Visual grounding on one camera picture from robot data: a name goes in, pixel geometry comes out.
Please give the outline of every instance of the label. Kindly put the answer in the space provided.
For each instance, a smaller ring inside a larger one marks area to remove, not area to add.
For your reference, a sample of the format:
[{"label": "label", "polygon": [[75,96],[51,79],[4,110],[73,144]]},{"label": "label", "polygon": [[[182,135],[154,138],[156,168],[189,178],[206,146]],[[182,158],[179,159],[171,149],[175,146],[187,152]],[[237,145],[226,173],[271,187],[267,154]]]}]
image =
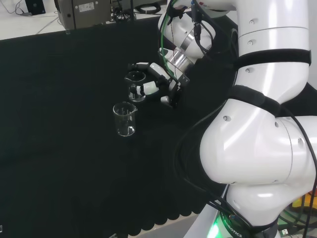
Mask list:
[{"label": "label", "polygon": [[82,5],[79,5],[78,7],[79,7],[79,12],[90,11],[95,9],[93,2],[82,4]]}]

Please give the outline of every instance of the glass beaker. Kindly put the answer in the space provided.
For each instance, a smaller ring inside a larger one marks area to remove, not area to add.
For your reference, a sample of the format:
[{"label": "glass beaker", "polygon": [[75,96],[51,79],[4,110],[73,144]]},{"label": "glass beaker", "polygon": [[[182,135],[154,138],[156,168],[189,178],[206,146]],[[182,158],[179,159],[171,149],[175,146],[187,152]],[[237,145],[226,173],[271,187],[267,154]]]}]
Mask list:
[{"label": "glass beaker", "polygon": [[135,132],[135,105],[127,102],[113,106],[113,115],[118,135],[129,136]]},{"label": "glass beaker", "polygon": [[124,77],[125,82],[128,84],[129,99],[132,102],[141,102],[145,99],[145,95],[141,96],[137,93],[131,92],[131,86],[141,86],[146,82],[146,75],[140,71],[131,71]]}]

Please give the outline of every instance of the table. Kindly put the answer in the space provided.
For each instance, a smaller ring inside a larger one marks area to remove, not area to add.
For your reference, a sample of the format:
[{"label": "table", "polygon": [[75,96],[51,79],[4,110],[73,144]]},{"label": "table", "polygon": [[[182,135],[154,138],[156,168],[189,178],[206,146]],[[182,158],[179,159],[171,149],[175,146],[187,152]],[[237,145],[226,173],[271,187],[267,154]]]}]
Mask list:
[{"label": "table", "polygon": [[[233,27],[227,18],[217,22]],[[181,135],[225,99],[233,71],[199,60],[179,109],[146,100],[137,105],[136,133],[115,133],[111,110],[127,100],[127,64],[158,63],[157,23],[152,18],[0,41],[3,237],[136,235],[204,207],[204,196],[174,178],[172,153]],[[214,46],[226,48],[220,32]],[[230,55],[214,59],[228,63]],[[309,86],[299,98],[289,103],[296,115],[317,115],[303,105],[317,102]],[[191,161],[200,178],[197,151]],[[209,186],[218,195],[223,190]]]},{"label": "table", "polygon": [[[20,16],[15,13],[9,14],[4,9],[2,4],[0,3],[0,40],[30,36],[35,35],[41,29],[42,31],[39,34],[45,34],[49,32],[58,32],[65,31],[65,28],[58,23],[58,19],[54,22],[50,23],[54,19],[58,18],[58,14],[56,8],[54,6],[53,0],[49,1],[46,9],[50,9],[51,12],[46,14],[40,14],[36,16]],[[8,2],[4,1],[3,4],[6,5],[9,11],[14,11],[15,4],[8,4]],[[25,2],[21,3],[21,8],[27,12],[27,8]],[[159,17],[157,15],[146,15],[140,14],[137,10],[134,10],[136,13],[137,20],[151,17]],[[161,6],[161,11],[158,14],[163,14],[166,12],[166,5]]]}]

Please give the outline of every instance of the empty glass beaker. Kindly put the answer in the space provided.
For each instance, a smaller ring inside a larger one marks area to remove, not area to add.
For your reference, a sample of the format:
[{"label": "empty glass beaker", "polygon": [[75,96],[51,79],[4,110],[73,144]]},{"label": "empty glass beaker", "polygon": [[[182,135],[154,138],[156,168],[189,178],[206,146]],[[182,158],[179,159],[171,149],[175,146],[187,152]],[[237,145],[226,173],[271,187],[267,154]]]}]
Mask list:
[{"label": "empty glass beaker", "polygon": [[135,105],[127,102],[117,103],[113,107],[116,131],[121,136],[129,136],[135,132]]}]

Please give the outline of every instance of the gray machine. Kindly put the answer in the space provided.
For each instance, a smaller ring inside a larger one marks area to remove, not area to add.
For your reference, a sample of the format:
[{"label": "gray machine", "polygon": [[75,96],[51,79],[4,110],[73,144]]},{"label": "gray machine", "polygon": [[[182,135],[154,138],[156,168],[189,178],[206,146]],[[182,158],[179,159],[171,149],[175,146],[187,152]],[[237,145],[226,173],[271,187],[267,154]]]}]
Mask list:
[{"label": "gray machine", "polygon": [[54,0],[66,30],[91,27],[111,20],[110,0]]}]

